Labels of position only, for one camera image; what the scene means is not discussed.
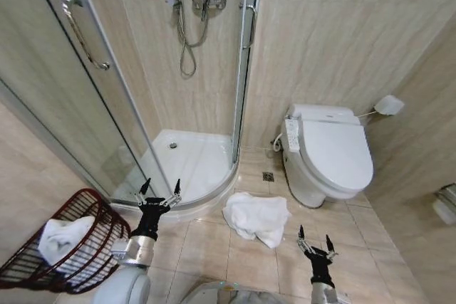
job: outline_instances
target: tiled floor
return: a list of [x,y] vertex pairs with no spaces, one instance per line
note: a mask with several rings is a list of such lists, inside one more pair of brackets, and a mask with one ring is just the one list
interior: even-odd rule
[[[275,182],[264,182],[263,171],[273,172]],[[242,150],[235,191],[288,199],[292,217],[279,247],[242,239],[221,207],[190,223],[160,224],[149,303],[177,304],[200,283],[227,280],[281,293],[290,304],[310,304],[311,267],[296,245],[299,224],[315,246],[329,234],[339,252],[331,275],[353,304],[428,303],[363,194],[307,209],[291,197],[279,154],[263,149]],[[61,295],[57,303],[89,303],[90,297]]]

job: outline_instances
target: towel in basket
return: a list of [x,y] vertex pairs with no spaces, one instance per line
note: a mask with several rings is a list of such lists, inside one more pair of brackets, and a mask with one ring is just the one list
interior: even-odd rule
[[[44,260],[50,266],[58,263],[81,242],[94,221],[95,218],[93,216],[81,217],[73,222],[50,219],[44,227],[38,245],[38,250]],[[98,244],[96,242],[88,241],[56,270],[69,277],[81,269],[86,264],[88,257],[95,255],[97,249]],[[93,269],[93,267],[86,267],[68,281],[72,284],[79,283],[91,276],[94,271],[96,269]]]

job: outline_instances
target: shower enclosure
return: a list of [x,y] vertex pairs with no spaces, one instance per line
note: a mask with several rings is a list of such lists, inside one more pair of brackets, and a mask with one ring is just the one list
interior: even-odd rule
[[203,215],[236,181],[259,0],[218,1],[1,0],[2,99],[113,205],[181,179],[167,217]]

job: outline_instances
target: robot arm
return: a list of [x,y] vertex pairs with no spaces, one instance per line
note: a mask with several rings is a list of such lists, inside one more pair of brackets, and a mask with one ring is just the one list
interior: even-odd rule
[[346,295],[336,292],[336,286],[329,275],[329,266],[337,253],[328,235],[326,235],[328,252],[310,246],[304,237],[303,226],[298,233],[298,246],[312,263],[312,304],[350,304]]
[[93,297],[92,304],[146,304],[150,291],[147,269],[152,263],[154,243],[158,235],[160,217],[181,200],[180,180],[175,192],[168,199],[161,197],[145,198],[150,179],[135,195],[142,216],[131,237],[117,240],[111,247],[113,258],[121,265],[106,279]]

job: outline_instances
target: bidet control panel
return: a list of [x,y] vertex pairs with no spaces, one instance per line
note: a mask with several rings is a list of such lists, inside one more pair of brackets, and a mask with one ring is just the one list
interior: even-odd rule
[[290,152],[299,152],[299,123],[296,119],[285,119],[286,139]]

